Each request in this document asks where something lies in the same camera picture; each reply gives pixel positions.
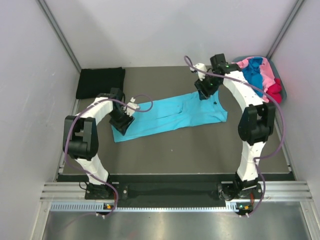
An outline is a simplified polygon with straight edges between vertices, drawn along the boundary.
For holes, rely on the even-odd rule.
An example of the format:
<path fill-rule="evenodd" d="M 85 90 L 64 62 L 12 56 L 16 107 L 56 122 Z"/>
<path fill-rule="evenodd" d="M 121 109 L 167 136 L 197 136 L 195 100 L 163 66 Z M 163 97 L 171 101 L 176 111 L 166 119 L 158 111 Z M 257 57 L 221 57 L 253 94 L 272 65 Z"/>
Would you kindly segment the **light blue t shirt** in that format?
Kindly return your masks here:
<path fill-rule="evenodd" d="M 122 135 L 112 127 L 115 143 L 140 137 L 174 131 L 180 128 L 205 124 L 224 123 L 228 112 L 223 109 L 216 92 L 209 99 L 201 100 L 198 92 L 155 100 L 147 112 L 135 112 L 134 121 Z"/>

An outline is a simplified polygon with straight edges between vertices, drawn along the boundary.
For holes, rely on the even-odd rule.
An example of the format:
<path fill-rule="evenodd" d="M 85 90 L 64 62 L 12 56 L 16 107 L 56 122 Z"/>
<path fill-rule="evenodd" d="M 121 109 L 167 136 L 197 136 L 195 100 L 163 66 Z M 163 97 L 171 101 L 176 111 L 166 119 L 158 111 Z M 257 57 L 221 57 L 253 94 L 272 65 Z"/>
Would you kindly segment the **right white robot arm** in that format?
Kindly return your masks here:
<path fill-rule="evenodd" d="M 218 184 L 220 197 L 231 201 L 235 197 L 245 198 L 258 186 L 259 157 L 273 134 L 276 107 L 272 102 L 265 102 L 247 85 L 243 70 L 236 63 L 226 62 L 224 54 L 214 55 L 210 62 L 212 72 L 208 72 L 203 63 L 191 67 L 198 75 L 194 85 L 199 98 L 207 100 L 220 86 L 225 86 L 242 111 L 237 129 L 242 140 L 240 165 L 232 185 Z"/>

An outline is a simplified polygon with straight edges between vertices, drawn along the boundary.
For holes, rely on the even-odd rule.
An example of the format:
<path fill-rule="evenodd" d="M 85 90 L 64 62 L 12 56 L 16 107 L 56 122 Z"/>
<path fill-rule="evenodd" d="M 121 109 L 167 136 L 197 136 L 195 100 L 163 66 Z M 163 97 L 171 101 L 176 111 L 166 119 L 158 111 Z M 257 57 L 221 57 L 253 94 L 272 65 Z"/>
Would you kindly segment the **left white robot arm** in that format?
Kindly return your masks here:
<path fill-rule="evenodd" d="M 100 93 L 82 112 L 68 115 L 64 120 L 63 152 L 70 156 L 88 176 L 87 199 L 108 199 L 114 197 L 114 187 L 110 183 L 108 171 L 98 156 L 99 137 L 97 126 L 109 115 L 110 125 L 124 136 L 133 123 L 139 106 L 132 97 L 126 102 L 125 94 L 119 88 L 111 88 L 110 93 Z"/>

